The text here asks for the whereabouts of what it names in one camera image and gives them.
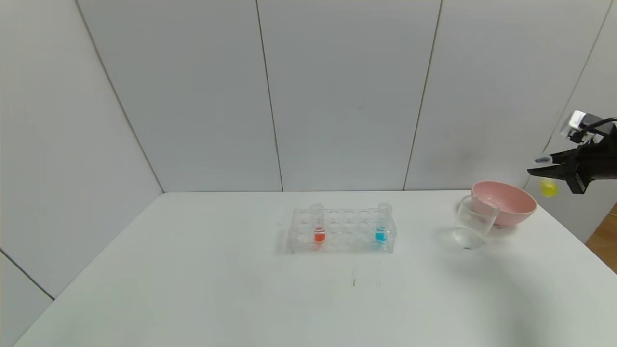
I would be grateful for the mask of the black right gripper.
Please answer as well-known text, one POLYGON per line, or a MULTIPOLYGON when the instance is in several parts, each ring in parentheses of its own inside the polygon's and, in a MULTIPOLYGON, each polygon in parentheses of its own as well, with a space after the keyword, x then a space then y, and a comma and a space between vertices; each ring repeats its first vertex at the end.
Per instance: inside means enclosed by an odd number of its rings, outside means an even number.
POLYGON ((593 181, 615 180, 617 177, 617 149, 613 140, 589 141, 577 148, 552 153, 550 157, 553 165, 530 168, 527 173, 566 181, 575 195, 586 193, 593 181))

